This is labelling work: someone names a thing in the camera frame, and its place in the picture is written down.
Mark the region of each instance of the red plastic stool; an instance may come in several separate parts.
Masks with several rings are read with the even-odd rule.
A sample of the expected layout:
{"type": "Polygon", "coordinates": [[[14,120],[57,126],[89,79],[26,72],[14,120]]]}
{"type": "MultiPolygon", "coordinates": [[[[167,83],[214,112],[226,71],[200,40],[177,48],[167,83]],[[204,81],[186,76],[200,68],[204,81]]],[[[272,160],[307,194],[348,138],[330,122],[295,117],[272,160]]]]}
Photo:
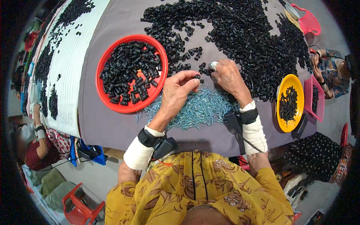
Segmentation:
{"type": "Polygon", "coordinates": [[[82,183],[79,183],[63,198],[64,214],[70,224],[85,225],[86,221],[90,218],[89,225],[91,225],[104,207],[105,202],[103,201],[95,210],[89,209],[81,202],[85,193],[81,190],[80,196],[77,196],[79,195],[78,193],[75,194],[81,185],[82,183]]]}
{"type": "Polygon", "coordinates": [[[342,127],[341,142],[340,145],[345,147],[347,144],[347,123],[342,127]]]}
{"type": "Polygon", "coordinates": [[[291,4],[291,6],[297,8],[298,10],[306,12],[305,16],[303,16],[299,19],[299,24],[300,24],[300,27],[301,27],[302,31],[304,32],[304,34],[312,33],[313,35],[316,36],[321,33],[320,24],[319,24],[318,20],[316,19],[316,17],[310,11],[308,11],[307,9],[299,8],[294,3],[291,4]]]}

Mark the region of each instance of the floor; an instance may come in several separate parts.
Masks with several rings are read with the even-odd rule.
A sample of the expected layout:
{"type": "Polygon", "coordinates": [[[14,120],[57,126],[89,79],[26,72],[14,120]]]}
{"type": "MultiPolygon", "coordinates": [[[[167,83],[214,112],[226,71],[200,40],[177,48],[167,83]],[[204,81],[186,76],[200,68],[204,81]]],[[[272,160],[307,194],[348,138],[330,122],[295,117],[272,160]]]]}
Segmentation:
{"type": "MultiPolygon", "coordinates": [[[[343,56],[349,54],[344,37],[337,26],[336,21],[328,12],[321,0],[292,0],[301,8],[311,11],[318,19],[321,25],[321,34],[315,37],[308,36],[309,45],[317,45],[322,49],[336,49],[343,56]]],[[[333,141],[340,143],[342,126],[345,123],[350,125],[349,117],[350,95],[347,94],[337,99],[325,101],[324,120],[318,123],[318,132],[330,137],[333,141]]],[[[355,139],[349,135],[348,141],[355,145],[355,139]]],[[[106,166],[101,166],[93,162],[79,163],[74,167],[70,163],[58,166],[58,170],[63,174],[66,180],[75,184],[83,183],[85,192],[97,203],[106,200],[109,190],[116,185],[117,170],[122,160],[110,158],[106,166]]],[[[323,183],[315,181],[308,189],[308,198],[298,206],[302,216],[295,224],[306,224],[308,219],[317,211],[323,213],[331,206],[339,191],[336,184],[323,183]]]]}

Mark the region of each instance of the white bowl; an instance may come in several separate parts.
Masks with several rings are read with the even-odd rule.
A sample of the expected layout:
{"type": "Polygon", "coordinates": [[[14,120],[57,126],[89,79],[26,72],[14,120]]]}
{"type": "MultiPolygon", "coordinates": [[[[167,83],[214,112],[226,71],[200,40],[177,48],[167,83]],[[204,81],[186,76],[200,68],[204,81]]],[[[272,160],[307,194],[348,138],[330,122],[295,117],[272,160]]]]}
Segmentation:
{"type": "Polygon", "coordinates": [[[290,13],[290,15],[292,15],[292,17],[294,17],[294,19],[300,18],[299,14],[296,12],[294,7],[292,7],[289,3],[285,4],[285,9],[290,13]]]}

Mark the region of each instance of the black polka dot clothing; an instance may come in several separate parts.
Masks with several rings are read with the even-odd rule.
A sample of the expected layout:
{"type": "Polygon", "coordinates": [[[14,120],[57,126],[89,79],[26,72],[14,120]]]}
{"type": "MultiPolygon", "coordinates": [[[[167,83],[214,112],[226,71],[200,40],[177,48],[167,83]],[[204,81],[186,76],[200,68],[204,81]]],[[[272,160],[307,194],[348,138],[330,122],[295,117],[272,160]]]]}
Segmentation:
{"type": "Polygon", "coordinates": [[[340,162],[342,147],[325,135],[296,140],[288,145],[284,161],[295,165],[315,180],[329,182],[340,162]]]}

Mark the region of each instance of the red shirt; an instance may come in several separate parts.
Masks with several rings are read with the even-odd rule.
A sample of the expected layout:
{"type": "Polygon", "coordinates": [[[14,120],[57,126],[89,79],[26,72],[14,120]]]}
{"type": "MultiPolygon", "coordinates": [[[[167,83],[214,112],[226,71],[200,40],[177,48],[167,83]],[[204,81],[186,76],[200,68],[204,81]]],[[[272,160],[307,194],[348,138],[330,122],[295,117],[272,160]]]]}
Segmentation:
{"type": "Polygon", "coordinates": [[[28,37],[27,37],[27,40],[25,42],[25,51],[29,51],[32,47],[32,44],[34,43],[34,40],[35,38],[38,36],[38,32],[34,31],[34,32],[31,32],[28,37]]]}
{"type": "Polygon", "coordinates": [[[36,149],[40,146],[40,143],[37,141],[35,143],[31,142],[28,144],[25,154],[25,162],[31,170],[42,170],[60,160],[58,150],[48,137],[46,137],[46,144],[48,146],[49,152],[43,159],[40,159],[36,152],[36,149]]]}

